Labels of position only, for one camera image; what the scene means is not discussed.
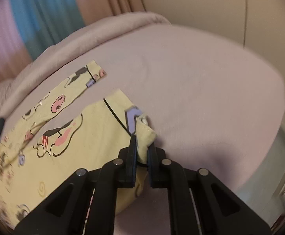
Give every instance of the blue curtain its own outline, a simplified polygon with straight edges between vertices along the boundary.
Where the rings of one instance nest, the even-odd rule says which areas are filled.
[[[10,0],[20,36],[35,60],[85,26],[75,0]]]

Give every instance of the gray floor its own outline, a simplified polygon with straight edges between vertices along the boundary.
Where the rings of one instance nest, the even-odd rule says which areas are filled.
[[[283,212],[274,192],[285,172],[285,133],[280,129],[262,164],[236,194],[270,226]]]

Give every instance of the yellow fabric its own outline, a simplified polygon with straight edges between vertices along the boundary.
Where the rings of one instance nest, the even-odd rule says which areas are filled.
[[[88,65],[88,69],[92,71],[93,68]],[[87,106],[79,116],[66,121],[62,127],[44,132],[34,146],[26,146],[26,141],[23,143],[26,132],[24,126],[33,128],[36,133],[37,125],[54,117],[50,109],[54,98],[53,101],[48,100],[51,95],[57,98],[65,94],[65,102],[59,109],[61,110],[63,105],[66,107],[69,101],[73,101],[68,94],[74,94],[76,98],[84,91],[83,86],[87,80],[89,78],[83,78],[81,74],[80,79],[74,82],[74,92],[79,89],[77,93],[63,93],[63,90],[68,91],[64,89],[68,80],[63,81],[50,92],[41,102],[41,107],[35,109],[35,113],[27,121],[21,119],[17,123],[10,133],[18,140],[11,140],[11,143],[25,145],[23,149],[9,149],[8,144],[0,144],[0,213],[1,219],[11,228],[77,169],[98,169],[117,158],[119,150],[129,145],[130,134],[135,133],[130,127],[133,121],[140,160],[144,163],[147,161],[145,152],[156,134],[143,123],[145,115],[121,90]],[[118,190],[116,213],[126,208],[142,192],[146,173],[145,169],[138,167],[135,187]]]

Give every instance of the striped curtain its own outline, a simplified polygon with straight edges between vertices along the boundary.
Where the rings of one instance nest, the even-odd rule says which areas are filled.
[[[144,11],[141,0],[0,0],[0,81],[49,46],[107,16]]]

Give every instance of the yellow spiral print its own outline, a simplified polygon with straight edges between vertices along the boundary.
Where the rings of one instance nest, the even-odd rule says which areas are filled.
[[[40,182],[39,184],[38,193],[41,197],[44,197],[46,194],[46,186],[43,182]]]

